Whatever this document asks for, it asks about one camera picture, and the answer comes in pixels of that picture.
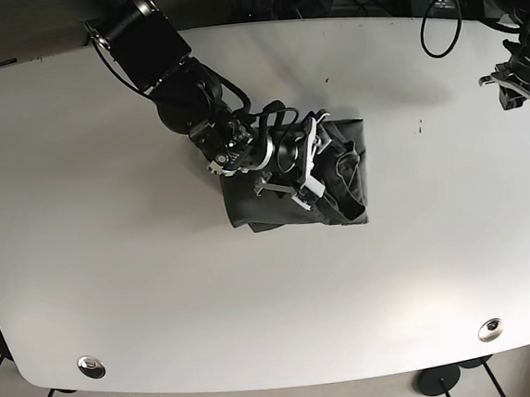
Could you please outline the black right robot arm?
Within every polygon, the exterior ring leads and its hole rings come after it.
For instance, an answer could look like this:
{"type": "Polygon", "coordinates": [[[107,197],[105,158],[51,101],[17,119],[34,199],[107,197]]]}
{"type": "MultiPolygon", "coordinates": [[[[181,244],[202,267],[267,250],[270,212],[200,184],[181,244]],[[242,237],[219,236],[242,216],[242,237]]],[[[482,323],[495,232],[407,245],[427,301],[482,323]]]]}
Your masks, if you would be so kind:
{"type": "Polygon", "coordinates": [[[274,101],[253,113],[248,95],[194,58],[153,0],[124,0],[84,26],[105,66],[121,67],[115,78],[155,104],[164,126],[187,136],[211,173],[255,173],[257,193],[286,193],[307,211],[324,197],[314,166],[327,146],[317,132],[326,111],[300,118],[296,108],[274,101]]]}

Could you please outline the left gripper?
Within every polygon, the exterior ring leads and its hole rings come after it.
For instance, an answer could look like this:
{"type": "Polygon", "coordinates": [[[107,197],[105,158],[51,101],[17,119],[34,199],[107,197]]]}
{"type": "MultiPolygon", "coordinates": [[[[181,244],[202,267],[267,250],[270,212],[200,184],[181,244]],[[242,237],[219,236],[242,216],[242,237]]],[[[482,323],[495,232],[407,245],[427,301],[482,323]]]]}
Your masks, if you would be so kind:
{"type": "Polygon", "coordinates": [[[485,84],[499,86],[499,102],[503,110],[522,107],[530,102],[530,64],[504,62],[497,64],[495,70],[478,80],[482,87],[485,84]]]}

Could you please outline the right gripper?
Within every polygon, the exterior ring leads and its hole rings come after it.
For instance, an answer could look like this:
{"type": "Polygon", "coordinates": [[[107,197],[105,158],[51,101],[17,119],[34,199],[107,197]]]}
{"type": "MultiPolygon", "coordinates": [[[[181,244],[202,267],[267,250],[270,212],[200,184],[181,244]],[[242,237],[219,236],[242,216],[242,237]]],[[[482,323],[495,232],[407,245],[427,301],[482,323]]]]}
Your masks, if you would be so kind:
{"type": "Polygon", "coordinates": [[[301,123],[286,124],[274,130],[276,139],[271,170],[264,170],[254,183],[254,192],[264,191],[288,196],[300,208],[308,211],[323,197],[326,185],[313,174],[315,158],[331,144],[331,138],[321,127],[329,117],[324,109],[308,113],[301,123]]]}

